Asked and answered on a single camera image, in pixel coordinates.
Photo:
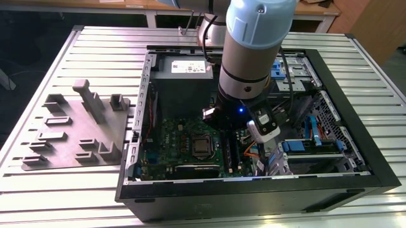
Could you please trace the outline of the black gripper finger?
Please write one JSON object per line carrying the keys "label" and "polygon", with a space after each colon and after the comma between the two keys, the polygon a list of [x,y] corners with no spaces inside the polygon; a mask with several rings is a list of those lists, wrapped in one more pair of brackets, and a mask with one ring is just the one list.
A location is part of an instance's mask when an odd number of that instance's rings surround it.
{"label": "black gripper finger", "polygon": [[219,116],[218,116],[218,108],[204,108],[203,109],[203,122],[206,124],[218,124]]}

